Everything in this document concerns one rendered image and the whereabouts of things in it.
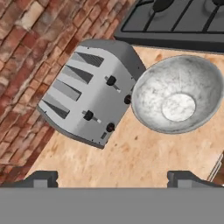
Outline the grey marbled bowl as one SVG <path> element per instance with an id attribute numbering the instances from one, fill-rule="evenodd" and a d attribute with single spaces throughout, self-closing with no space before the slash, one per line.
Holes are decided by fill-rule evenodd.
<path id="1" fill-rule="evenodd" d="M 141 75 L 132 92 L 131 107 L 147 128 L 182 134 L 207 123 L 223 95 L 224 77 L 214 63 L 179 55 L 159 61 Z"/>

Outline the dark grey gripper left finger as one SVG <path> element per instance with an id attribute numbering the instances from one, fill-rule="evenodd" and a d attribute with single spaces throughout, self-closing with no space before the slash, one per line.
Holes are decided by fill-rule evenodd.
<path id="1" fill-rule="evenodd" d="M 35 171 L 33 174 L 23 180 L 12 183 L 6 183 L 6 187 L 23 188 L 57 188 L 57 171 Z"/>

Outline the black gas hob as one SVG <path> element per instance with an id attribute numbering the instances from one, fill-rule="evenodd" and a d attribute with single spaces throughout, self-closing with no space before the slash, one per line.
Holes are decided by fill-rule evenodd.
<path id="1" fill-rule="evenodd" d="M 136 0 L 114 37 L 135 46 L 224 54 L 224 0 Z"/>

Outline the silver four-slot toaster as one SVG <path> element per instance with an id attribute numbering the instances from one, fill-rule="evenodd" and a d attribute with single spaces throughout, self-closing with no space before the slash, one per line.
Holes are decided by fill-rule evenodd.
<path id="1" fill-rule="evenodd" d="M 86 39 L 75 48 L 37 110 L 60 134 L 102 149 L 131 103 L 145 65 L 133 46 Z"/>

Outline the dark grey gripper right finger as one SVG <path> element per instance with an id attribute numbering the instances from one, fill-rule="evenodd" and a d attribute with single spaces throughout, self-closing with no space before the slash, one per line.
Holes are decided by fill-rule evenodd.
<path id="1" fill-rule="evenodd" d="M 168 188 L 202 188 L 219 187 L 213 182 L 200 179 L 191 171 L 168 171 Z"/>

